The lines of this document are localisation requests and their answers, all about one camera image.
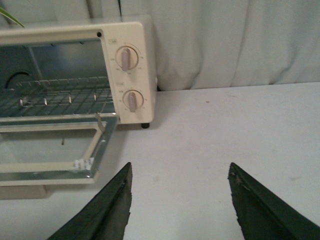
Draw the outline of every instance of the fabric backdrop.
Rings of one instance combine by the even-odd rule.
[[[161,90],[320,81],[319,0],[121,0],[150,14]],[[117,0],[1,0],[20,21],[118,16]],[[4,18],[0,25],[7,24]]]

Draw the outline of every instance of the green leaf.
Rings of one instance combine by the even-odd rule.
[[[21,27],[23,27],[23,28],[25,27],[21,22],[19,22],[18,19],[16,19],[14,16],[12,16],[9,12],[4,10],[2,7],[0,7],[0,14],[2,14],[5,17],[7,17],[8,19],[14,21],[16,24],[19,24]]]

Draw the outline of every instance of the toaster oven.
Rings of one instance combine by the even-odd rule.
[[[0,29],[0,186],[93,183],[156,89],[150,16]]]

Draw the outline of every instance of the oven foot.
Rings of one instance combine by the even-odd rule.
[[[141,127],[142,127],[143,129],[147,129],[147,128],[150,127],[150,123],[141,123]]]

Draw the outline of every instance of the timer knob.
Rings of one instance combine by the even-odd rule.
[[[129,90],[123,95],[123,103],[131,113],[135,113],[144,104],[144,97],[136,90]]]
[[[116,63],[127,72],[135,68],[138,64],[138,54],[136,50],[129,46],[120,47],[115,53]]]

